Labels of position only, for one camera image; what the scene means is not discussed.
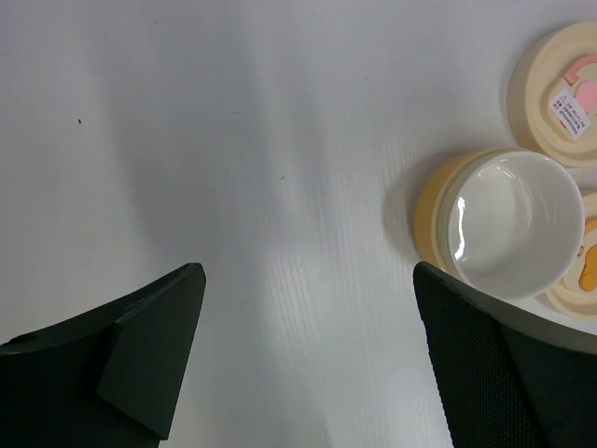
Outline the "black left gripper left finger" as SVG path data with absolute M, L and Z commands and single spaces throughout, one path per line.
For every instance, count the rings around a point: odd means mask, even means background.
M 188 263 L 1 346 L 4 447 L 157 447 L 168 439 L 206 276 Z

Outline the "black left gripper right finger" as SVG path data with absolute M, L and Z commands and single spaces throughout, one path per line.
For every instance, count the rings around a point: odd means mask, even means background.
M 413 286 L 455 447 L 593 447 L 596 338 L 428 262 Z

